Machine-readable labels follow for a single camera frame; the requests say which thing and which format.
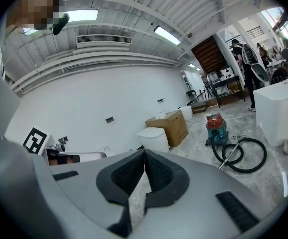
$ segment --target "railing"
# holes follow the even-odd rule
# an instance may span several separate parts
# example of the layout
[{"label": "railing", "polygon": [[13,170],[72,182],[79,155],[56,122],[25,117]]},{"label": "railing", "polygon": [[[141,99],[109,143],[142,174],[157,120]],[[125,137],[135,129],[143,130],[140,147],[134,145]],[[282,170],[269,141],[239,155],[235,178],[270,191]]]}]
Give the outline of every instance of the railing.
[{"label": "railing", "polygon": [[[253,28],[253,29],[247,31],[247,34],[248,34],[248,36],[250,37],[250,39],[254,39],[254,38],[256,38],[256,37],[258,37],[258,36],[260,36],[260,35],[263,35],[263,32],[262,32],[261,28],[258,26],[258,27],[256,27],[256,28]],[[244,44],[244,43],[245,43],[245,41],[243,40],[243,38],[242,38],[241,35],[235,36],[235,37],[233,37],[233,38],[231,38],[231,39],[229,39],[229,40],[227,40],[227,41],[225,42],[225,43],[227,44],[227,46],[228,46],[229,49],[230,49],[231,46],[232,46],[232,40],[233,40],[233,39],[237,39],[241,44]]]}]

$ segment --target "bathtub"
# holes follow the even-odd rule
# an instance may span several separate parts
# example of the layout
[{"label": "bathtub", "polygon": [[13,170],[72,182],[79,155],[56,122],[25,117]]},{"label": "bathtub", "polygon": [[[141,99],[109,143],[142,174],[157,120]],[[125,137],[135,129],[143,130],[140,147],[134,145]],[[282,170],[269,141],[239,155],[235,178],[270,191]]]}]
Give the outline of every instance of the bathtub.
[{"label": "bathtub", "polygon": [[288,80],[254,91],[256,120],[269,145],[288,140]]}]

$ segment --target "gray floor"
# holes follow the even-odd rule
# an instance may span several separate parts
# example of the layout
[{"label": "gray floor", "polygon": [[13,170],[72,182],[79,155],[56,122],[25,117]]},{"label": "gray floor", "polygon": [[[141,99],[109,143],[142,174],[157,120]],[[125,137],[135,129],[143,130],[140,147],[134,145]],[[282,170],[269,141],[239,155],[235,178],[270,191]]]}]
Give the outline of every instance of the gray floor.
[{"label": "gray floor", "polygon": [[[219,166],[220,162],[213,155],[212,148],[205,147],[205,141],[208,138],[205,124],[206,115],[220,112],[227,122],[230,137],[246,135],[257,139],[265,145],[268,154],[264,166],[254,173],[240,174],[227,166],[223,167],[222,170],[261,196],[272,210],[283,200],[281,172],[285,171],[288,179],[288,155],[283,154],[282,147],[274,148],[268,145],[262,131],[256,127],[255,113],[248,111],[249,106],[249,99],[246,103],[240,100],[233,104],[221,106],[221,108],[216,106],[208,108],[203,113],[195,114],[191,120],[187,121],[188,135],[180,145],[171,149],[170,153],[216,167]],[[244,157],[240,163],[236,164],[237,167],[252,168],[262,159],[263,152],[258,145],[243,143],[242,148],[244,149]],[[150,192],[150,186],[147,176],[144,174],[129,199],[133,227],[136,227],[143,218],[143,205],[147,192]]]}]

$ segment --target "air conditioner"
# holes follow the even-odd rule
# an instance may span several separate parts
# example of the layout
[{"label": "air conditioner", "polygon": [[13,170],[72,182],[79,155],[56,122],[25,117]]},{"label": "air conditioner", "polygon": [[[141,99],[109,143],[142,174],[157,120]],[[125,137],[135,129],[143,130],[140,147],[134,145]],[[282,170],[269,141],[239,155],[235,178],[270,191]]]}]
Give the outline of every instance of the air conditioner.
[{"label": "air conditioner", "polygon": [[87,34],[76,37],[76,47],[78,49],[94,46],[129,47],[131,44],[132,38],[120,35]]}]

